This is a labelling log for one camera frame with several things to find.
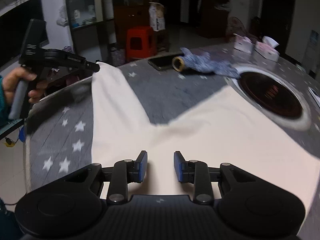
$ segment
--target hand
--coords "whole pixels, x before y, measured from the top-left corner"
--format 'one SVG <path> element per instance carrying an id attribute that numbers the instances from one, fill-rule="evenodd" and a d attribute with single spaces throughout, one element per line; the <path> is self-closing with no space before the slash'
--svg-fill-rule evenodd
<path id="1" fill-rule="evenodd" d="M 20 79 L 33 81 L 36 77 L 36 74 L 28 72 L 28 70 L 23 67 L 17 67 L 14 70 L 10 71 L 9 74 L 7 74 L 2 80 L 2 89 L 7 105 L 11 106 L 14 93 Z M 31 104 L 39 102 L 47 86 L 48 83 L 46 80 L 38 82 L 36 89 L 31 90 L 28 93 L 28 96 L 30 97 L 29 102 Z"/>

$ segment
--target red plastic stool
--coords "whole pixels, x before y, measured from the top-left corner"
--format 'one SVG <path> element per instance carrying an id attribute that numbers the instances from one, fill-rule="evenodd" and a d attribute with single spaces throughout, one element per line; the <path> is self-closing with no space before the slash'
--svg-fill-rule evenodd
<path id="1" fill-rule="evenodd" d="M 153 29 L 150 26 L 137 26 L 127 31 L 126 58 L 146 58 L 157 54 Z"/>

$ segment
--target white phone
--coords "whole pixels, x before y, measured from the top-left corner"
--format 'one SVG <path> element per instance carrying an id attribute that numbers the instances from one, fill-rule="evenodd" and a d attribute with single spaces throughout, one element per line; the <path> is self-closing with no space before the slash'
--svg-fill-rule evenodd
<path id="1" fill-rule="evenodd" d="M 308 90 L 309 93 L 312 95 L 313 99 L 316 101 L 317 105 L 320 107 L 320 96 L 311 87 L 308 87 Z"/>

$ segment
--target round electric stove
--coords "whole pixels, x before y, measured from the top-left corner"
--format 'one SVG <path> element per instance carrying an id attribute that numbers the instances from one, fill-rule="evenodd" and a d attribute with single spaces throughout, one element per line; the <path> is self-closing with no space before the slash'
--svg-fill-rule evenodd
<path id="1" fill-rule="evenodd" d="M 238 70 L 240 79 L 226 78 L 227 83 L 268 118 L 294 130 L 310 127 L 310 107 L 289 82 L 256 65 L 233 67 Z"/>

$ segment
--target white cloth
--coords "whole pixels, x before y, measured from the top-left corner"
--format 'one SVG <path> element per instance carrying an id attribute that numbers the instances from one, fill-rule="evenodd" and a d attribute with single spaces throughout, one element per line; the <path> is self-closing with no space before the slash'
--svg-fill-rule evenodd
<path id="1" fill-rule="evenodd" d="M 92 161 L 113 166 L 146 150 L 147 177 L 142 184 L 129 185 L 131 194 L 190 194 L 191 186 L 177 182 L 173 167 L 173 153 L 180 151 L 186 160 L 204 161 L 209 167 L 231 163 L 294 193 L 309 210 L 319 160 L 233 88 L 222 88 L 167 125 L 152 125 L 121 71 L 99 65 L 92 80 Z"/>

